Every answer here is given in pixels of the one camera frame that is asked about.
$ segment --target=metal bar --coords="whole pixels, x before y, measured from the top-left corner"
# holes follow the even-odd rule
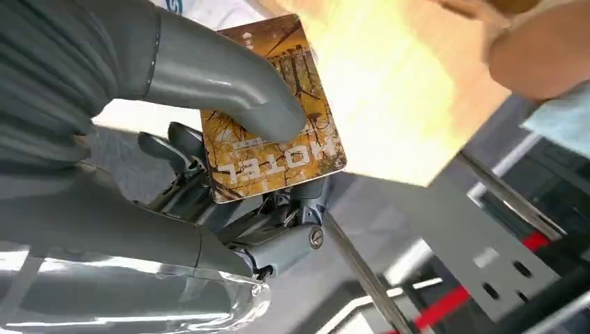
[[[401,313],[397,305],[388,297],[387,292],[379,282],[375,273],[369,268],[369,265],[362,259],[358,251],[354,248],[350,239],[342,231],[336,220],[329,212],[324,214],[322,224],[327,229],[328,234],[332,237],[338,246],[340,254],[346,260],[357,276],[358,282],[365,290],[367,295],[373,299],[375,308],[383,315],[383,318],[395,328],[399,334],[413,334],[406,318]]]
[[[504,180],[492,173],[479,161],[468,153],[460,151],[457,159],[461,160],[477,179],[500,200],[504,201],[510,209],[516,212],[526,222],[534,226],[550,240],[558,240],[566,233],[559,225],[553,222],[543,212],[539,211],[526,198],[514,191]]]
[[[556,313],[553,313],[549,317],[546,317],[543,321],[529,328],[529,330],[524,332],[523,334],[549,333],[552,329],[555,329],[556,327],[568,321],[573,316],[579,314],[581,311],[588,307],[590,307],[590,291],[576,298],[573,302],[564,306]]]

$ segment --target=metal rail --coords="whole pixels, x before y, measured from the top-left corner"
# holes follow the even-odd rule
[[[479,161],[468,153],[460,151],[457,159],[463,162],[473,172],[475,177],[500,200],[504,201],[510,209],[516,212],[530,225],[543,233],[550,240],[558,240],[564,236],[564,231],[543,212],[539,211],[526,198],[514,191],[504,180],[492,173]]]
[[[329,212],[324,214],[322,226],[328,231],[346,260],[346,263],[354,271],[358,282],[367,295],[373,299],[375,308],[383,315],[383,318],[395,328],[399,334],[413,334],[406,318],[397,305],[389,298],[384,286],[379,282],[369,265],[360,256],[350,239],[345,235],[336,220]]]

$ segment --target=robotic hand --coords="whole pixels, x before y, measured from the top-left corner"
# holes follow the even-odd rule
[[[0,331],[202,333],[260,316],[268,287],[251,277],[317,246],[327,182],[226,226],[189,128],[140,136],[178,175],[147,206],[80,161],[114,98],[219,109],[289,141],[305,114],[272,66],[147,0],[2,1],[0,26]]]

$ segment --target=gray metal panel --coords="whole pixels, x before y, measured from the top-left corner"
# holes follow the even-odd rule
[[[524,303],[519,292],[530,299],[558,279],[449,180],[439,178],[427,189],[394,182],[381,188],[492,320]],[[530,271],[529,278],[515,261]],[[496,299],[483,288],[486,283]]]

